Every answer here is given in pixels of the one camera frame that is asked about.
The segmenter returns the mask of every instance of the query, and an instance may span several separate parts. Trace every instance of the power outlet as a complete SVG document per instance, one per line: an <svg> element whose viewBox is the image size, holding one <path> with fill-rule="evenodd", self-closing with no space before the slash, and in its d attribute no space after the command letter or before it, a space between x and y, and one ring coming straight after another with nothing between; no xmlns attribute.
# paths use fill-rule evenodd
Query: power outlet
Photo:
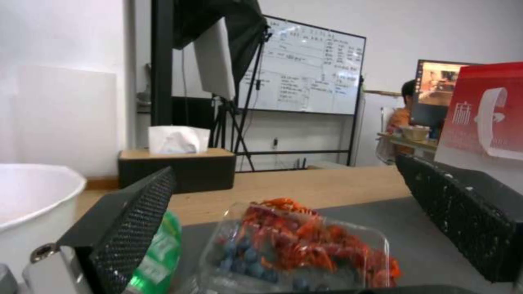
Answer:
<svg viewBox="0 0 523 294"><path fill-rule="evenodd" d="M278 149L278 138L274 138L274 139L272 140L272 146L271 146L271 148L272 148L273 150Z"/></svg>

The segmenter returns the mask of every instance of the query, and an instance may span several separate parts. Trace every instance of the chair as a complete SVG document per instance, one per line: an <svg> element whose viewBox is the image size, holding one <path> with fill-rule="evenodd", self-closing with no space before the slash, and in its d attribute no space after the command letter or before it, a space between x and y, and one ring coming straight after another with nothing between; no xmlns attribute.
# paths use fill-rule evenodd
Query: chair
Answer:
<svg viewBox="0 0 523 294"><path fill-rule="evenodd" d="M387 124L390 118L394 114L396 109L392 107L381 108L381 132L386 132ZM376 146L376 157L386 165L393 165L395 162L394 158L394 144L392 144L387 138L380 137L378 139L378 146Z"/></svg>

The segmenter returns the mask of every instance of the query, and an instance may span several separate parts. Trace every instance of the orange shirt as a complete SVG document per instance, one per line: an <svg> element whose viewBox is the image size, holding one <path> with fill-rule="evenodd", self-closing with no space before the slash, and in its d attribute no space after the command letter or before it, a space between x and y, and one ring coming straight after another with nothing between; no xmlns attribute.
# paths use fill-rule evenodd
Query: orange shirt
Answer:
<svg viewBox="0 0 523 294"><path fill-rule="evenodd" d="M392 134L396 129L401 126L408 126L411 121L411 111L406 108L397 109L387 123L387 133ZM414 149L406 146L395 145L394 149L396 154L405 153L413 154Z"/></svg>

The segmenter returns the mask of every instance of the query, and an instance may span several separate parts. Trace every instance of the metal screw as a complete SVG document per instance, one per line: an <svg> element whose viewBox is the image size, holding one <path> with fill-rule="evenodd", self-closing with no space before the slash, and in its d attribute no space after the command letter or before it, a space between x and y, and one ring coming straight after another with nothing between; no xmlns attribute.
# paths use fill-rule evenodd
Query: metal screw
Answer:
<svg viewBox="0 0 523 294"><path fill-rule="evenodd" d="M58 246L54 243L48 243L45 245L42 245L31 253L30 261L31 263L37 263L43 259L46 259L47 257L55 254L56 252L60 251Z"/></svg>

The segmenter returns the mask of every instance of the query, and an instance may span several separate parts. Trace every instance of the red sign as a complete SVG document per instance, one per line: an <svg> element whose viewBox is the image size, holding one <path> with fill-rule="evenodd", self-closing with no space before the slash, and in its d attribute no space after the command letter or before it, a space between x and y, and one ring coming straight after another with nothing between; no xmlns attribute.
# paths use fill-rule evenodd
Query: red sign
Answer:
<svg viewBox="0 0 523 294"><path fill-rule="evenodd" d="M523 194L523 63L461 68L436 160L485 171Z"/></svg>

